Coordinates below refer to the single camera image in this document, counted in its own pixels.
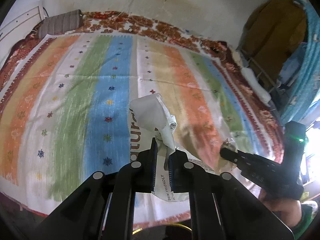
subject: bedsheet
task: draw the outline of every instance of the bedsheet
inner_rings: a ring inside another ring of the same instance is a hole
[[[0,92],[1,192],[49,214],[94,171],[118,171],[143,138],[129,101],[152,93],[177,118],[175,140],[212,168],[226,138],[281,161],[277,120],[243,81],[226,44],[217,46],[225,57],[131,34],[47,36]],[[143,208],[157,201],[141,197],[136,225],[162,219]],[[167,206],[174,220],[188,218],[182,205]]]

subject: blue curtain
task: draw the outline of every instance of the blue curtain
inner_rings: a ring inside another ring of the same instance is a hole
[[[308,19],[308,44],[288,104],[280,113],[282,123],[298,122],[305,116],[320,87],[320,18],[310,3],[300,3],[304,5]]]

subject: white wall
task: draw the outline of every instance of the white wall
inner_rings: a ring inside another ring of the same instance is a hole
[[[29,9],[34,7],[35,2],[39,2],[40,0],[16,0],[4,21],[2,22],[0,29],[11,22],[13,19],[28,11]]]
[[[155,18],[237,46],[252,11],[266,0],[42,0],[49,16],[74,9],[118,10]]]

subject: green clothing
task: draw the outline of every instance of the green clothing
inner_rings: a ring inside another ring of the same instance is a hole
[[[306,201],[301,204],[302,217],[298,225],[292,228],[294,238],[298,239],[308,228],[318,212],[318,204],[315,201]]]

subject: human hand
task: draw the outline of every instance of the human hand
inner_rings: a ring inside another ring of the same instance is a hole
[[[298,200],[279,198],[265,200],[267,193],[261,189],[259,200],[271,211],[280,212],[280,219],[289,228],[295,227],[302,218],[301,204]]]

